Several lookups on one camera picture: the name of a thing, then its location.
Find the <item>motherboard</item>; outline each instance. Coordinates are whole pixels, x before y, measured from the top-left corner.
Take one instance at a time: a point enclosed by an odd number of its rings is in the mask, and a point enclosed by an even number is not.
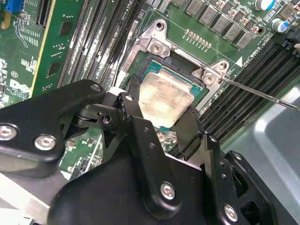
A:
[[[165,152],[192,105],[225,146],[270,103],[214,80],[280,97],[300,80],[298,0],[0,0],[0,107],[91,79],[140,85],[139,104]],[[67,179],[101,164],[101,131],[66,143]]]

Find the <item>black mechanical arm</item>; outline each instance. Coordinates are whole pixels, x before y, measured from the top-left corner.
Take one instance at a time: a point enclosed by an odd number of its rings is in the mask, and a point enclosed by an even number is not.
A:
[[[175,124],[185,161],[166,156],[133,87],[116,96],[82,80],[0,110],[6,176],[49,178],[65,141],[102,130],[102,164],[51,196],[47,224],[296,224],[240,154],[221,152],[191,108]]]

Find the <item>silver screw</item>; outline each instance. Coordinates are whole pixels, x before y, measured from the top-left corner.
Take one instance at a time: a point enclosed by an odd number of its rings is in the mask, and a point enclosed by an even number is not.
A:
[[[34,145],[43,151],[51,150],[55,147],[56,141],[50,135],[41,135],[34,140]]]
[[[227,215],[227,217],[233,221],[236,222],[238,221],[238,215],[236,214],[235,210],[233,209],[233,207],[231,207],[230,205],[225,205],[224,206],[224,211]]]
[[[175,190],[174,188],[167,184],[167,183],[162,183],[160,186],[160,192],[163,194],[163,196],[168,199],[172,200],[175,198]]]
[[[153,43],[150,47],[150,51],[155,55],[162,54],[163,50],[163,46],[160,43]]]
[[[0,141],[8,141],[13,139],[17,135],[16,128],[10,125],[1,125],[0,126]]]
[[[234,156],[235,156],[238,160],[242,160],[242,157],[241,157],[238,153],[235,153]]]
[[[160,51],[160,47],[159,46],[154,46],[153,47],[153,51],[155,52],[155,53],[158,53],[159,51]]]
[[[210,136],[210,138],[211,138],[211,140],[212,140],[213,142],[217,142],[217,140],[216,140],[216,138],[215,138],[214,136]]]
[[[215,82],[215,76],[213,74],[207,74],[203,76],[202,81],[206,85],[213,84]]]
[[[97,85],[97,84],[93,84],[93,85],[91,86],[91,88],[92,88],[93,90],[95,90],[95,91],[101,91],[100,86]]]
[[[130,95],[126,95],[125,98],[127,98],[129,101],[133,101],[133,97],[131,97]]]
[[[164,142],[165,141],[165,135],[163,133],[158,132],[157,137],[158,137],[159,142]]]

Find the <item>metal rod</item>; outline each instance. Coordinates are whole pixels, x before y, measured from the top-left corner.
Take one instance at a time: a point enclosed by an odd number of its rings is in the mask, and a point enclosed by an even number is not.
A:
[[[297,111],[297,112],[300,113],[300,108],[299,108],[299,107],[297,107],[297,106],[295,106],[295,105],[292,105],[292,104],[290,104],[290,103],[288,103],[288,102],[286,102],[286,101],[283,101],[283,100],[281,100],[281,99],[278,99],[278,98],[273,97],[273,96],[270,96],[270,95],[267,95],[267,94],[265,94],[265,93],[262,93],[262,92],[260,92],[260,91],[255,90],[255,89],[253,89],[253,88],[247,87],[247,86],[245,86],[245,85],[243,85],[243,84],[240,84],[240,83],[237,83],[237,82],[235,82],[235,81],[229,80],[229,79],[227,79],[227,78],[225,78],[225,77],[219,76],[219,78],[220,78],[221,80],[227,82],[228,84],[234,85],[234,86],[236,86],[236,87],[238,87],[238,88],[242,88],[242,89],[244,89],[244,90],[246,90],[246,91],[249,91],[249,92],[251,92],[251,93],[253,93],[253,94],[255,94],[255,95],[258,95],[258,96],[260,96],[260,97],[262,97],[262,98],[264,98],[264,99],[266,99],[266,100],[269,100],[269,101],[271,101],[271,102],[277,103],[277,104],[279,104],[279,105],[281,105],[281,106],[283,106],[283,107],[293,109],[293,110],[295,110],[295,111]]]

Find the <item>blue connector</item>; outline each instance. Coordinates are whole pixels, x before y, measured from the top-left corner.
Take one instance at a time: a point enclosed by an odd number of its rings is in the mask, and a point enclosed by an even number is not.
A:
[[[6,10],[11,13],[19,13],[23,9],[23,0],[8,0]]]

